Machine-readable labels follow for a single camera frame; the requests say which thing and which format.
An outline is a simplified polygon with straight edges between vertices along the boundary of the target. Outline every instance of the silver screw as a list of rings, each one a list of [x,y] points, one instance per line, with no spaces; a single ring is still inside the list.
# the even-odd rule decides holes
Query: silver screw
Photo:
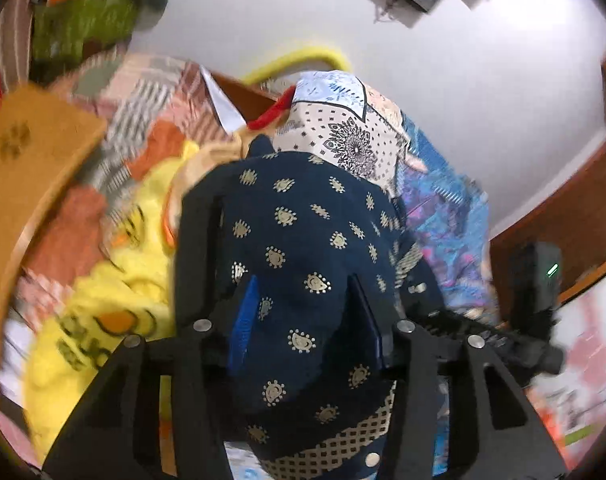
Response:
[[[138,345],[140,345],[141,343],[141,336],[139,335],[128,335],[125,338],[125,341],[123,341],[123,345],[125,345],[127,348],[135,348]]]
[[[483,348],[485,346],[485,339],[476,334],[472,334],[468,337],[467,342],[473,348]]]
[[[198,319],[193,327],[196,332],[208,332],[212,328],[212,322],[209,319]]]
[[[416,329],[416,325],[412,323],[409,319],[401,319],[397,324],[396,328],[401,332],[405,332],[406,334],[411,334]]]

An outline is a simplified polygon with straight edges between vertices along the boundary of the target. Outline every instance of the yellow plush toy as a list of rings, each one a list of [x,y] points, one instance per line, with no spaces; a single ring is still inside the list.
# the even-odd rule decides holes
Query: yellow plush toy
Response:
[[[161,218],[172,179],[196,151],[198,146],[186,143],[182,158],[169,158],[150,170],[130,214],[112,237],[110,259],[76,280],[64,312],[49,319],[38,334],[23,388],[26,418],[40,460],[125,336],[153,340],[172,335],[168,270],[173,249],[165,241]]]

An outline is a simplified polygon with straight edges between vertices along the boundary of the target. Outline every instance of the yellow tube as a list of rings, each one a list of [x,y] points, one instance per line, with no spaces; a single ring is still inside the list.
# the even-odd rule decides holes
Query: yellow tube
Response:
[[[290,66],[308,61],[323,61],[334,70],[352,71],[350,62],[340,52],[323,46],[306,46],[250,72],[243,77],[242,81],[247,85],[255,85],[281,74]]]

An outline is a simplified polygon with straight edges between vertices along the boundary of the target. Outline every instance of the white wall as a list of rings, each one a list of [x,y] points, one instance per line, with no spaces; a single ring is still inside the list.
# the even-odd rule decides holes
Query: white wall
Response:
[[[374,23],[371,0],[170,0],[132,47],[233,76],[308,44],[337,48],[481,182],[493,227],[524,214],[606,130],[606,19],[592,0],[480,0],[471,10],[442,0],[429,15],[398,17],[410,26]]]

